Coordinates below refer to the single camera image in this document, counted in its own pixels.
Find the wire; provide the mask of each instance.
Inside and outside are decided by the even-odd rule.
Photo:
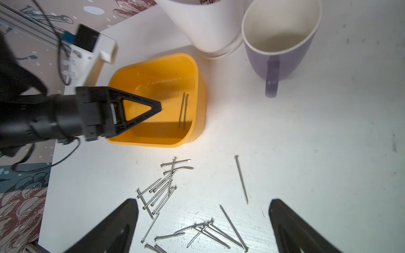
[[[68,51],[67,51],[65,45],[62,43],[62,39],[60,38],[59,34],[56,32],[55,27],[54,27],[54,26],[52,25],[52,23],[49,21],[47,15],[45,14],[45,12],[44,12],[44,10],[42,9],[41,5],[39,5],[39,3],[38,3],[36,0],[32,0],[32,2],[33,2],[34,5],[36,5],[36,7],[42,12],[42,15],[44,15],[44,17],[45,17],[45,19],[47,20],[49,26],[51,27],[51,29],[52,29],[52,31],[53,31],[53,34],[55,34],[56,37],[58,38],[58,41],[59,41],[59,42],[58,42],[58,56],[57,56],[57,61],[58,61],[58,63],[57,63],[57,66],[58,66],[59,77],[60,77],[60,79],[62,80],[62,82],[63,82],[65,85],[69,85],[72,79],[69,78],[69,82],[66,83],[66,81],[63,79],[62,69],[61,69],[61,67],[60,67],[60,49],[63,48],[63,51],[65,52],[66,57],[69,59]]]
[[[77,146],[75,147],[75,149],[72,150],[72,152],[70,152],[67,156],[65,156],[65,158],[63,158],[63,159],[60,160],[59,162],[57,162],[57,163],[55,163],[55,164],[52,164],[52,165],[48,165],[48,166],[43,167],[43,168],[40,168],[40,169],[35,169],[35,170],[16,170],[17,165],[18,165],[18,164],[21,164],[21,163],[23,163],[23,162],[26,162],[25,160],[28,160],[28,158],[30,157],[30,155],[31,155],[32,152],[34,151],[35,144],[33,143],[32,146],[31,146],[31,148],[30,148],[30,150],[27,152],[26,156],[25,156],[21,161],[19,161],[19,162],[13,164],[13,165],[11,166],[11,170],[14,171],[14,172],[27,172],[27,173],[30,173],[30,172],[37,172],[37,171],[44,170],[44,169],[47,169],[47,168],[50,168],[50,167],[54,167],[55,165],[58,165],[58,164],[60,164],[61,162],[63,162],[64,160],[66,160],[66,159],[67,159],[71,154],[73,154],[73,152],[75,152],[76,149],[80,146],[80,139],[77,138],[77,137],[75,137],[74,139],[77,140]]]

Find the mug handle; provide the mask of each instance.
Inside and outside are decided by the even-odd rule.
[[[269,59],[267,62],[266,97],[275,98],[277,95],[280,72],[280,60]]]

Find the white tabletop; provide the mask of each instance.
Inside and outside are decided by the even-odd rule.
[[[405,1],[324,1],[324,16],[299,68],[276,98],[249,65],[245,48],[218,60],[198,57],[187,38],[155,6],[103,33],[116,39],[120,67],[177,52],[195,58],[207,82],[202,135],[175,149],[83,142],[52,169],[39,243],[65,251],[117,208],[163,177],[161,162],[192,159],[174,176],[176,192],[146,242],[211,217],[233,235],[221,204],[249,252],[278,252],[268,216],[281,198],[345,253],[405,248]],[[54,162],[73,148],[55,147]],[[246,205],[234,155],[239,155]],[[140,210],[130,252],[151,224]],[[159,242],[167,252],[226,250],[194,233]]]

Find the white cup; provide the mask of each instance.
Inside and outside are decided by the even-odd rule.
[[[208,59],[234,51],[243,41],[242,0],[155,0],[184,32],[197,53]]]

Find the yellow bowl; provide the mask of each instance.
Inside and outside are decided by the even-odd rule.
[[[143,147],[175,148],[196,140],[205,123],[207,92],[197,63],[185,53],[177,53],[123,67],[115,72],[109,86],[160,101],[162,111],[110,143]],[[178,127],[183,93],[188,94],[185,130],[183,114]],[[127,120],[148,111],[149,106],[124,101]]]

